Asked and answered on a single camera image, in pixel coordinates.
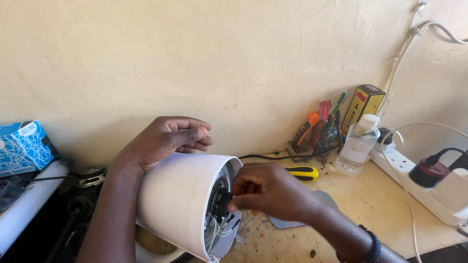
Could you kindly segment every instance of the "white power strip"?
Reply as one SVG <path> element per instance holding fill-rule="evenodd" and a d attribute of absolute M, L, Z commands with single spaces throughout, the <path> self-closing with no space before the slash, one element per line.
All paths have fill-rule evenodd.
<path fill-rule="evenodd" d="M 396 173 L 389 166 L 381 151 L 376 148 L 372 148 L 371 154 L 373 155 L 372 161 L 374 161 L 375 164 L 382 168 L 382 170 L 384 170 L 400 185 L 404 183 L 408 192 L 442 222 L 451 226 L 466 226 L 468 221 L 468 209 L 453 213 L 429 193 L 432 188 L 422 187 L 413 182 L 409 176 L 409 172 L 413 169 L 415 164 L 403 154 L 396 150 L 385 153 L 388 160 L 393 163 L 393 167 L 401 173 L 400 177 L 402 182 L 400 182 Z"/>

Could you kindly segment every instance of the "person's left hand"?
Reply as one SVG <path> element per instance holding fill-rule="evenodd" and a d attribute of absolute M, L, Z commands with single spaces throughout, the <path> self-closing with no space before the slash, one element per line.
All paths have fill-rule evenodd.
<path fill-rule="evenodd" d="M 157 117 L 114 158 L 111 166 L 137 170 L 142 176 L 174 152 L 207 151 L 213 144 L 211 125 L 190 117 Z"/>

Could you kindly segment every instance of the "water bottle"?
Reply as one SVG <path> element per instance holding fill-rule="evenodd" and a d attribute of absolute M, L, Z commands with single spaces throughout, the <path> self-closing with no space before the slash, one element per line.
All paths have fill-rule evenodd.
<path fill-rule="evenodd" d="M 379 117 L 365 114 L 359 122 L 351 125 L 343 149 L 335 161 L 338 171 L 345 175 L 358 175 L 361 172 L 367 155 L 380 137 L 378 123 Z"/>

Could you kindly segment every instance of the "yellow box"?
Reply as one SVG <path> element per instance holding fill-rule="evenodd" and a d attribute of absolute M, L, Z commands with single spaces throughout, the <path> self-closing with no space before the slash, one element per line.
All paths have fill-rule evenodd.
<path fill-rule="evenodd" d="M 341 124 L 341 134 L 347 136 L 351 125 L 358 122 L 364 114 L 375 114 L 384 96 L 385 91 L 374 85 L 359 85 Z"/>

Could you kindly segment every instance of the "yellow handle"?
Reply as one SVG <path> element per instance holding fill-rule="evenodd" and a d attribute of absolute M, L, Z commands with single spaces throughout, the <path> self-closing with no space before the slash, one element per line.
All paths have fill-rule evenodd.
<path fill-rule="evenodd" d="M 286 168 L 290 174 L 303 182 L 312 182 L 319 179 L 319 172 L 317 168 L 309 166 L 296 166 Z"/>

